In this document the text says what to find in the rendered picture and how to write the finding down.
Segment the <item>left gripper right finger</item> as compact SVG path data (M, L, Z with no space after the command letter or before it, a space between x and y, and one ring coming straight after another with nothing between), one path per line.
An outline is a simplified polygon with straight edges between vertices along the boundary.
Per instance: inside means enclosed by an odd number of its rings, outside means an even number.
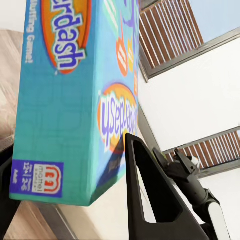
M144 141L125 134L129 240L210 240ZM137 167L156 223L145 220Z

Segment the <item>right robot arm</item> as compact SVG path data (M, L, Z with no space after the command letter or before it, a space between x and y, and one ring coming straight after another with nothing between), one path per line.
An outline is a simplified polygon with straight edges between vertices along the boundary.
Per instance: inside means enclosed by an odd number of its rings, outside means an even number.
M209 189L203 188L196 177L200 171L200 160L188 153L184 155L178 148L175 148L174 160L176 162L169 164L168 160L156 147L152 151L164 173L174 180L190 204L192 204L194 212L205 222L201 224L201 227L209 240L231 240L221 203Z

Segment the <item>board game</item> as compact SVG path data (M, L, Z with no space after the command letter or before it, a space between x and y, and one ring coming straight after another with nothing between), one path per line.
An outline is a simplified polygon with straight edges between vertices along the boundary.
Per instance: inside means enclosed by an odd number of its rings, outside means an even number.
M139 0L26 0L9 198L90 207L138 136Z

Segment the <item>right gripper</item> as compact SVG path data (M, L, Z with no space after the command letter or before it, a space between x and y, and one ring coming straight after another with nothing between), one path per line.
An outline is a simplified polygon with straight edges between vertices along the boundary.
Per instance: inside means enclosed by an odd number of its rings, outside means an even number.
M169 164L168 160L161 154L161 152L158 151L156 147L154 147L152 151L164 173L167 177L174 180L186 197L193 196L200 191L202 184L196 177L197 173L200 171L199 168L193 164L193 162L178 148L175 148L175 154L177 155L180 163L171 162Z

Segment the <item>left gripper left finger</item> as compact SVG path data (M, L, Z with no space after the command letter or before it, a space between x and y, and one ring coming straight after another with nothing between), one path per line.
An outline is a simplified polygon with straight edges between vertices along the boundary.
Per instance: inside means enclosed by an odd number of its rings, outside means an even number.
M0 240L4 239L21 203L9 198L13 152L14 144L0 152Z

